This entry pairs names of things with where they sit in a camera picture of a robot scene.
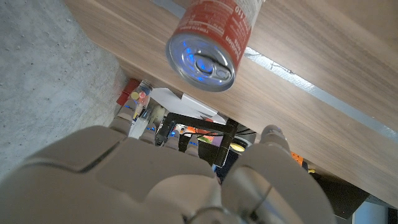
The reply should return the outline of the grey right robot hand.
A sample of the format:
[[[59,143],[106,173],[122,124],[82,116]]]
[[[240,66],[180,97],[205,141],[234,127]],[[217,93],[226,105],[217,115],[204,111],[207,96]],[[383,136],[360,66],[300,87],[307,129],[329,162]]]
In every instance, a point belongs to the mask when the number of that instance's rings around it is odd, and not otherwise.
[[[1,181],[2,223],[334,223],[322,188],[268,125],[219,182],[193,151],[127,136],[129,121],[81,129]]]

